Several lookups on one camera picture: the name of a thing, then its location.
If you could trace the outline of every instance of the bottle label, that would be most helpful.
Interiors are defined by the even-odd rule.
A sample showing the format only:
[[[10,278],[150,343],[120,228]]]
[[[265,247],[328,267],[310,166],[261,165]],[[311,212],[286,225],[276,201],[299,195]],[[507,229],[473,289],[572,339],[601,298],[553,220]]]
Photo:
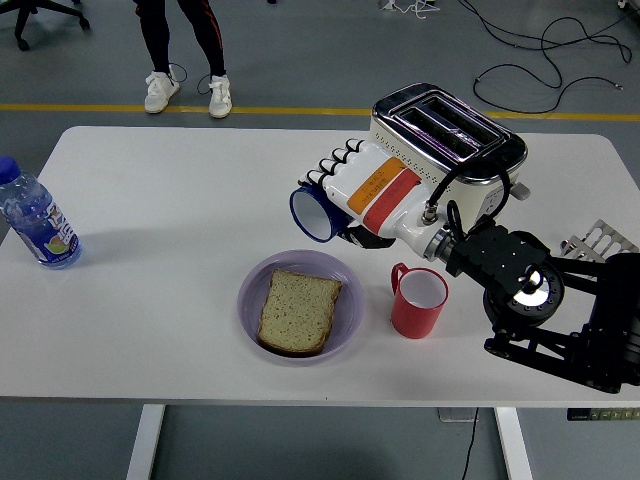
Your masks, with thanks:
[[[42,222],[20,229],[18,234],[41,263],[54,264],[69,258],[78,248],[78,236],[55,202],[47,207]]]

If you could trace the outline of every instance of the mug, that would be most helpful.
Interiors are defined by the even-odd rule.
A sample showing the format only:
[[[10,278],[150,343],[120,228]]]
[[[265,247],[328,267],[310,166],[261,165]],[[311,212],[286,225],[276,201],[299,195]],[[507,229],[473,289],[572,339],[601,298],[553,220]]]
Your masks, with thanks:
[[[344,231],[353,219],[316,184],[305,183],[289,197],[296,225],[316,242],[325,243]]]
[[[449,298],[444,278],[428,268],[409,268],[398,263],[391,270],[391,288],[395,295],[391,323],[407,338],[426,337]]]

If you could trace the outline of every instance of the table leg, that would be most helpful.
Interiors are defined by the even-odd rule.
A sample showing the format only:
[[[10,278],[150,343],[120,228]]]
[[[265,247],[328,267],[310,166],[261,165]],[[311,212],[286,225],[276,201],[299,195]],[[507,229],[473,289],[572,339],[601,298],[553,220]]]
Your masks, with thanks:
[[[533,480],[527,449],[515,408],[494,408],[502,453],[510,480]]]
[[[164,405],[145,405],[142,407],[127,480],[149,480],[151,478],[156,446],[162,428],[164,407]]]

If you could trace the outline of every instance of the robot finger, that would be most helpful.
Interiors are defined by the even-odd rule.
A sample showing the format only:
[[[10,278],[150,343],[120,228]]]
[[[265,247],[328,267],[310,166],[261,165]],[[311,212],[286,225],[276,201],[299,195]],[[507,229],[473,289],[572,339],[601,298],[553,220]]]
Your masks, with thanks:
[[[322,181],[324,177],[327,176],[327,173],[321,172],[319,170],[309,170],[300,180],[298,180],[299,185],[303,185],[305,183],[322,185]]]
[[[350,152],[359,152],[360,146],[364,143],[364,140],[358,140],[357,138],[350,138],[347,140],[346,147]]]
[[[336,173],[336,167],[338,165],[342,165],[341,162],[336,162],[335,160],[331,160],[329,158],[324,158],[320,160],[320,170],[325,172],[328,175],[334,175]]]
[[[349,150],[345,150],[344,148],[336,148],[333,152],[331,152],[331,158],[335,162],[347,163],[347,157],[352,153]]]

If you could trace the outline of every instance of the black pants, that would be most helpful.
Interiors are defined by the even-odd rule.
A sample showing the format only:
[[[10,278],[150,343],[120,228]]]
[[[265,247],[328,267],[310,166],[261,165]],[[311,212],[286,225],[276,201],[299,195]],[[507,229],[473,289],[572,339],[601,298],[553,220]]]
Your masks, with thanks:
[[[142,36],[151,55],[156,72],[169,73],[169,24],[165,16],[164,0],[133,0],[136,14],[140,17]],[[178,5],[186,15],[198,44],[209,62],[211,75],[222,76],[224,55],[222,36],[209,0],[178,0]]]

